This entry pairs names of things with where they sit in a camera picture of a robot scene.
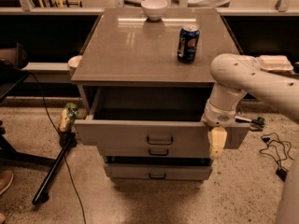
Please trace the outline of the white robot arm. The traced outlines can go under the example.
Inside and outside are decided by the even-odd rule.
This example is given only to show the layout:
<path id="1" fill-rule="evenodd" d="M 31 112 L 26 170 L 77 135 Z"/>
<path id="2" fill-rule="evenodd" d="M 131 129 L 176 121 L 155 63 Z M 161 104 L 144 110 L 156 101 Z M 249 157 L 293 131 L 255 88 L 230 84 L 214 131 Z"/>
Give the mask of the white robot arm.
<path id="1" fill-rule="evenodd" d="M 227 132 L 235 119 L 236 107 L 248 93 L 299 123 L 299 82 L 267 73 L 258 59 L 225 53 L 213 59 L 210 74 L 215 79 L 202 121 L 210 130 L 209 155 L 215 160 L 223 152 Z M 299 157 L 287 173 L 275 224 L 299 224 Z"/>

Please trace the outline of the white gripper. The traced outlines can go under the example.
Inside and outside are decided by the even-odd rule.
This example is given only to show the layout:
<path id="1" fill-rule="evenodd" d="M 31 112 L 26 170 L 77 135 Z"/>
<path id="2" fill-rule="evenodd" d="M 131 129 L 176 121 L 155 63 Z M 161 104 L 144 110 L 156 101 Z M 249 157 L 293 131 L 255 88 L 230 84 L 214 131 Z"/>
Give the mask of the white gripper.
<path id="1" fill-rule="evenodd" d="M 206 102 L 201 121 L 209 127 L 213 127 L 208 131 L 209 157 L 212 160 L 216 160 L 222 155 L 227 138 L 227 132 L 223 127 L 230 126 L 234 118 L 234 110 L 222 110 L 214 106 L 210 101 Z"/>

